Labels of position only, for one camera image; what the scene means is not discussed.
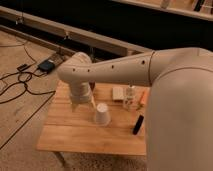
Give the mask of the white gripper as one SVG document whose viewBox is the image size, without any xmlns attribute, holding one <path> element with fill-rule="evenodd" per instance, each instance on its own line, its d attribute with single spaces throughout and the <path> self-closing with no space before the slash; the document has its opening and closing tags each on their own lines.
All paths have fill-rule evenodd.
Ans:
<svg viewBox="0 0 213 171">
<path fill-rule="evenodd" d="M 94 100 L 92 96 L 92 91 L 90 88 L 87 89 L 70 89 L 70 100 L 72 111 L 75 111 L 77 107 L 81 104 L 90 104 L 93 106 Z"/>
</svg>

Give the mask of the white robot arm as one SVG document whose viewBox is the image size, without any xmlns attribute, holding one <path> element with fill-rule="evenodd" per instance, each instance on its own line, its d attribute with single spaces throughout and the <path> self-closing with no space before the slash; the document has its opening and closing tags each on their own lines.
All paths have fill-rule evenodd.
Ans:
<svg viewBox="0 0 213 171">
<path fill-rule="evenodd" d="M 76 102 L 89 98 L 91 82 L 148 87 L 147 170 L 213 171 L 212 51 L 157 50 L 97 63 L 78 52 L 58 76 Z"/>
</svg>

